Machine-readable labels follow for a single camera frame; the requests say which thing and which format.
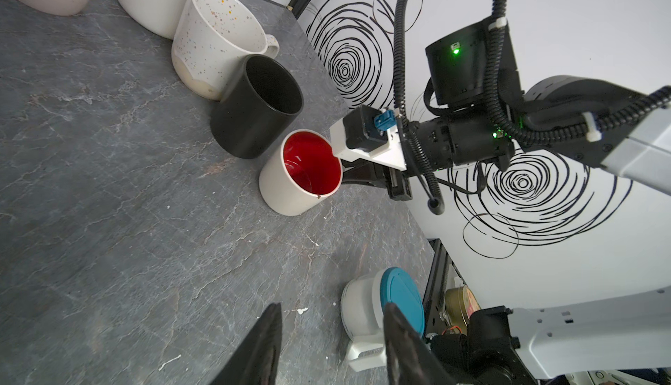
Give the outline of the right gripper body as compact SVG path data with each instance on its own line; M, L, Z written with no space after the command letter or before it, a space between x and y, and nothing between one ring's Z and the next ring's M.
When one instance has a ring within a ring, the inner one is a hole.
M485 102L484 72L487 63L490 18L469 25L426 47L430 69L424 99L434 119L410 122L433 171L472 162L491 163L505 171L515 154L512 140L496 129ZM497 93L510 116L513 105L522 103L524 91L515 62L510 31L505 30L503 54L498 72ZM431 98L442 108L430 107ZM357 160L344 162L342 184L386 189L397 201L412 199L409 178L420 177L418 160L412 156L404 135L402 147L407 170Z

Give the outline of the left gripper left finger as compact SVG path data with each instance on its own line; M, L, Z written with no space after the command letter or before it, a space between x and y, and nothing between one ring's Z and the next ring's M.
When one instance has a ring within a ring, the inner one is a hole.
M211 385L275 384L282 342L282 310L271 303Z

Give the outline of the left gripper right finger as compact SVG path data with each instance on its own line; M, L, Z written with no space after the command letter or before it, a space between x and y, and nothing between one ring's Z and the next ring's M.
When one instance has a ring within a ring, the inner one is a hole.
M389 384L456 384L393 303L384 307L384 343Z

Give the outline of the wide cream white mug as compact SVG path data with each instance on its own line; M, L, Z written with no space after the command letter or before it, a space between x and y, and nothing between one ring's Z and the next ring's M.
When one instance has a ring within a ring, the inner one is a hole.
M289 133L260 171L260 194L274 212L298 216L337 193L344 171L319 133Z

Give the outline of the black mug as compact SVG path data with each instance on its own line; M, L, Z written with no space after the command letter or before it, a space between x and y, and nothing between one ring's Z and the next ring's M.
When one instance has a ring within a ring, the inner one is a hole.
M283 65L252 55L234 72L213 108L211 134L228 154L255 159L297 118L303 104L300 86Z

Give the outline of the cream speckled mug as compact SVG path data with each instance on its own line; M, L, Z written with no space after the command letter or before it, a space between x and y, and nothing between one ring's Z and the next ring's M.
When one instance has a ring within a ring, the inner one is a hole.
M239 0L186 0L171 46L181 81L208 100L221 100L244 58L276 58L277 39Z

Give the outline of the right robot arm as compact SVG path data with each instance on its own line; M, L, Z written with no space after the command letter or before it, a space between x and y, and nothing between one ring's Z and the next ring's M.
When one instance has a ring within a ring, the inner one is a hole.
M464 238L513 249L555 245L615 209L589 213L586 176L573 159L662 192L670 190L670 90L643 95L571 76L520 86L506 20L491 17L426 49L433 119L359 106L331 128L349 184L411 198L417 177L441 214L447 186L465 218ZM380 334L392 384L532 384L595 370L670 364L670 291L660 288L554 308L476 311L463 334L412 337L409 320L384 303Z

